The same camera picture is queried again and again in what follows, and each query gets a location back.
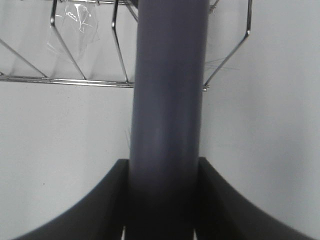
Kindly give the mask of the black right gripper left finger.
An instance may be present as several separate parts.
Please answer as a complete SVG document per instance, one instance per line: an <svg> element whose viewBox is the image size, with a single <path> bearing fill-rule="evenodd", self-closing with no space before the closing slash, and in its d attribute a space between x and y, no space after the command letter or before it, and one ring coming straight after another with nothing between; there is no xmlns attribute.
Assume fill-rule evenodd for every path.
<svg viewBox="0 0 320 240"><path fill-rule="evenodd" d="M19 240L120 240L126 218L128 160L119 159L71 208Z"/></svg>

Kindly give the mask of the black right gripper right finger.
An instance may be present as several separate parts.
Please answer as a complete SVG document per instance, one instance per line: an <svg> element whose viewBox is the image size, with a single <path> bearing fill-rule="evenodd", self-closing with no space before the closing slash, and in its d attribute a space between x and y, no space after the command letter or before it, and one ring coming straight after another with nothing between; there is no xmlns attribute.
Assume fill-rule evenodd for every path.
<svg viewBox="0 0 320 240"><path fill-rule="evenodd" d="M308 240L247 200L200 157L196 192L198 240Z"/></svg>

